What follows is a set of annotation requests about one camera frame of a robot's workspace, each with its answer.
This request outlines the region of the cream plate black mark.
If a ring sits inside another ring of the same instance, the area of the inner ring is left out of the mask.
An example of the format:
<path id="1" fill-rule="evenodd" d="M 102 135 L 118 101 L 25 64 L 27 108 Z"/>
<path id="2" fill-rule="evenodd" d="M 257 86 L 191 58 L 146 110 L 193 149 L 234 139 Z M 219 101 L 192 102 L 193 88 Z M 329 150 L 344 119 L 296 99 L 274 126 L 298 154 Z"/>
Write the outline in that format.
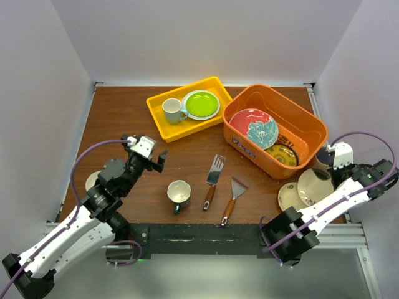
<path id="1" fill-rule="evenodd" d="M 313 206 L 334 192 L 332 179 L 327 172 L 312 168 L 304 171 L 297 182 L 297 191 L 306 206 Z"/>

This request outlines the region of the yellow patterned plate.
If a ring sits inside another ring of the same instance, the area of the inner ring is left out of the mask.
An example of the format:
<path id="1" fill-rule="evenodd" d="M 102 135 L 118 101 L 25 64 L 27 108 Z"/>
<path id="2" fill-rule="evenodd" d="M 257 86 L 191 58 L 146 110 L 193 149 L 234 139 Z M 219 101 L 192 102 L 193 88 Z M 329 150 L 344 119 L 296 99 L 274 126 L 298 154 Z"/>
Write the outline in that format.
<path id="1" fill-rule="evenodd" d="M 290 146 L 275 143 L 266 149 L 265 152 L 285 166 L 296 167 L 299 165 L 299 157 Z"/>

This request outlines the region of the red and teal plate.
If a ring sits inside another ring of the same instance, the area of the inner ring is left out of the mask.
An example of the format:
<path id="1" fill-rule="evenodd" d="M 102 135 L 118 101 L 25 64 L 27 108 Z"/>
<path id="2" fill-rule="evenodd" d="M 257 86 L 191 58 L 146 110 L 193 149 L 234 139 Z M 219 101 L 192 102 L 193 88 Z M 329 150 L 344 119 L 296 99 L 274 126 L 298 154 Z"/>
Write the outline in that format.
<path id="1" fill-rule="evenodd" d="M 268 113 L 255 109 L 243 109 L 230 119 L 229 124 L 262 150 L 270 148 L 279 136 L 278 125 Z"/>

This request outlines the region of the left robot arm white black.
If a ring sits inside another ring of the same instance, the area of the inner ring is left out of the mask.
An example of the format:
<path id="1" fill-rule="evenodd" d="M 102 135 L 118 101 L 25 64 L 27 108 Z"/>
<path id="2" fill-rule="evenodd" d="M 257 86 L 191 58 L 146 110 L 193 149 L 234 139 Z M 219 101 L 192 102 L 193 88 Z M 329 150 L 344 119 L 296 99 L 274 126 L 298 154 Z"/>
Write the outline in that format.
<path id="1" fill-rule="evenodd" d="M 127 159 L 107 161 L 85 196 L 76 197 L 76 205 L 64 221 L 25 252 L 2 260 L 9 276 L 2 297 L 15 286 L 23 298 L 44 298 L 70 266 L 99 247 L 128 240 L 130 224 L 118 213 L 122 198 L 144 171 L 161 173 L 168 152 L 163 151 L 154 161 L 156 141 L 145 135 L 122 135 L 112 142 L 122 144 Z"/>

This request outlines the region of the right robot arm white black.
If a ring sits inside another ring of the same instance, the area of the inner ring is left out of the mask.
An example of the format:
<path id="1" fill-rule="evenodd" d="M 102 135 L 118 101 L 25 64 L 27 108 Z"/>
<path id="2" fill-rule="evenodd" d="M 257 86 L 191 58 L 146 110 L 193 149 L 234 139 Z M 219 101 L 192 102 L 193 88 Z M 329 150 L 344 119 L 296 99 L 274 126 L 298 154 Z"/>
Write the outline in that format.
<path id="1" fill-rule="evenodd" d="M 336 190 L 320 202 L 301 209 L 286 209 L 267 224 L 260 223 L 263 253 L 281 264 L 296 264 L 301 255 L 320 244 L 318 235 L 348 210 L 382 196 L 398 182 L 398 168 L 382 159 L 374 165 L 352 164 L 342 173 Z"/>

